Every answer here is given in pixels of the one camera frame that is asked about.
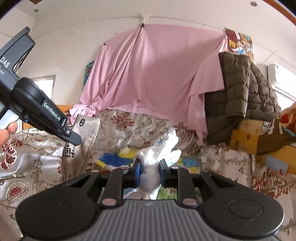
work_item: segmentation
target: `puffer jacket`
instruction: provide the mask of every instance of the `puffer jacket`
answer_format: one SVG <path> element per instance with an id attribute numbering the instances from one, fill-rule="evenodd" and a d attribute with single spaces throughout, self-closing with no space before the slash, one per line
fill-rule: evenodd
<path id="1" fill-rule="evenodd" d="M 242 118 L 271 121 L 281 108 L 274 89 L 246 55 L 219 53 L 223 91 L 205 94 L 207 142 L 227 141 Z"/>

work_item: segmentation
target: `air conditioner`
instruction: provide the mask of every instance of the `air conditioner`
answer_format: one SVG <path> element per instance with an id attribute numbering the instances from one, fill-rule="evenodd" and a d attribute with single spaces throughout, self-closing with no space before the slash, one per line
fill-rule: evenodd
<path id="1" fill-rule="evenodd" d="M 296 101 L 296 76 L 283 66 L 274 63 L 267 67 L 268 82 L 272 87 L 285 95 L 286 97 Z"/>

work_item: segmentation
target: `ceiling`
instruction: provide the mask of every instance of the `ceiling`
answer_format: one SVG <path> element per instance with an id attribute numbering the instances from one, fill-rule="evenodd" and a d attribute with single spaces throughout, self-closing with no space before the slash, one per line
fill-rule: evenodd
<path id="1" fill-rule="evenodd" d="M 226 27 L 251 36 L 255 59 L 259 58 L 261 64 L 273 59 L 296 74 L 296 26 L 262 0 L 257 3 L 257 7 L 252 7 L 250 0 L 43 0 L 35 5 L 23 0 L 16 7 L 36 19 L 31 34 L 34 39 L 78 24 L 140 17 L 146 12 L 151 19 L 185 20 L 217 29 Z"/>

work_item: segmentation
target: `ceiling light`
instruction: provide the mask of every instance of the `ceiling light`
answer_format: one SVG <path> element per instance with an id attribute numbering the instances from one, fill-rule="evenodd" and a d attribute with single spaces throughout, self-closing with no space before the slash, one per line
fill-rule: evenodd
<path id="1" fill-rule="evenodd" d="M 254 2 L 254 1 L 252 1 L 252 2 L 251 2 L 251 6 L 252 6 L 252 7 L 257 7 L 258 4 L 257 4 L 256 2 Z"/>

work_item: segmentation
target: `gray ribbed surface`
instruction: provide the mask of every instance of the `gray ribbed surface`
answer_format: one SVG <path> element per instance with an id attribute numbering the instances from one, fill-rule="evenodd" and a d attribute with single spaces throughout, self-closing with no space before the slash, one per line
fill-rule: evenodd
<path id="1" fill-rule="evenodd" d="M 68 241 L 235 241 L 209 228 L 197 211 L 175 201 L 126 200 L 102 212 L 96 223 Z M 262 241 L 278 241 L 274 236 Z M 23 241 L 34 241 L 24 238 Z"/>

